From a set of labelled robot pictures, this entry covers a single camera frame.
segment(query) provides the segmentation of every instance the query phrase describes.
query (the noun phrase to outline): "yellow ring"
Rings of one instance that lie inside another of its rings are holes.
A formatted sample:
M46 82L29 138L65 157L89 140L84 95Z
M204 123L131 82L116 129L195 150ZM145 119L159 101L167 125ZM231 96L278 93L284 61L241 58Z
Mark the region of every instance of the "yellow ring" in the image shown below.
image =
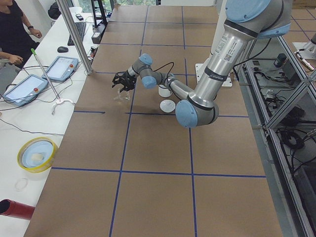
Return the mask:
M53 145L53 152L52 152L51 156L48 158L48 160L45 161L43 164L36 166L36 167L33 167L33 168L27 168L22 163L23 154L26 151L26 149L28 149L32 144L39 142L39 141L46 141L46 142L51 143ZM27 143L25 143L22 146L22 148L20 149L20 151L18 153L17 161L18 161L19 166L22 169L24 169L28 172L31 172L31 173L40 173L40 172L43 172L44 170L47 170L48 168L50 168L52 166L53 161L54 161L54 156L55 156L55 153L57 152L57 150L58 150L58 146L49 138L37 137L37 138L34 138L34 139L28 141Z

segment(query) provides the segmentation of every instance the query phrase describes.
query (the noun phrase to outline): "keyboard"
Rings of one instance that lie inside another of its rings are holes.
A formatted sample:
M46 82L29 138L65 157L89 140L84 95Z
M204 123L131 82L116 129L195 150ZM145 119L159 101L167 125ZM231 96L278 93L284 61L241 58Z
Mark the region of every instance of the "keyboard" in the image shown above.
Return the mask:
M84 21L75 22L75 26L76 26L76 28L78 30L80 39L82 41L83 37L84 37L84 31L85 31L85 22ZM69 35L69 39L68 39L67 45L68 46L75 45L74 41L71 38L71 35Z

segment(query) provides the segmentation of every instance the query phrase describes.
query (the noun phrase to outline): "blue joint cap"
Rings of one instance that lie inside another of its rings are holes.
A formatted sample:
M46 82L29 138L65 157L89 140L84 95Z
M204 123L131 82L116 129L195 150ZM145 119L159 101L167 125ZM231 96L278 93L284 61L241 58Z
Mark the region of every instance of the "blue joint cap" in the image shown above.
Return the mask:
M269 31L264 31L264 32L261 32L257 38L258 39L265 39L265 38L273 38L273 37L283 36L290 30L290 27L291 27L291 23L287 24L285 26L281 26L281 27L269 30Z
M183 127L196 127L198 115L193 105L187 100L181 100L176 106L176 117Z
M139 57L139 60L145 63L146 65L152 65L153 64L153 59L149 54L142 54L142 56Z
M271 0L228 0L226 3L227 19L235 23L243 23L260 15Z
M145 76L142 78L142 84L146 89L152 89L157 85L157 81L152 76Z

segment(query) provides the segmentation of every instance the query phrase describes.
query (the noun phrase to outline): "person's arm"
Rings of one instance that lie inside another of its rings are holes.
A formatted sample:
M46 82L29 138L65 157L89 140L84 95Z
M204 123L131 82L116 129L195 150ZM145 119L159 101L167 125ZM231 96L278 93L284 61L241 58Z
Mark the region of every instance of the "person's arm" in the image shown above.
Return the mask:
M9 60L10 63L15 64L15 65L19 65L23 62L22 57L18 55L10 54L10 53L2 52L2 51L0 51L0 58L6 58Z
M21 16L23 24L29 29L31 34L37 38L41 38L41 32L37 29L34 29L34 27L31 25L29 19L26 17L25 13L22 11L23 16Z

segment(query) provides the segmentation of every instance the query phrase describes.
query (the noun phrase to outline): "person's hand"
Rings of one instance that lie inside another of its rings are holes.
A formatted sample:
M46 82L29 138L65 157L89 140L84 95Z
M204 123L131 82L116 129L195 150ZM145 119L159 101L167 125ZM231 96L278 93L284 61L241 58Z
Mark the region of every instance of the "person's hand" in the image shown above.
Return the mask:
M37 37L37 38L41 38L42 35L41 35L41 32L37 29L34 29L34 28L31 28L30 29L30 32L33 36Z
M15 65L19 65L23 62L23 58L18 56L18 55L13 55L11 54L11 56L8 58L8 60L10 61L10 63L15 64Z

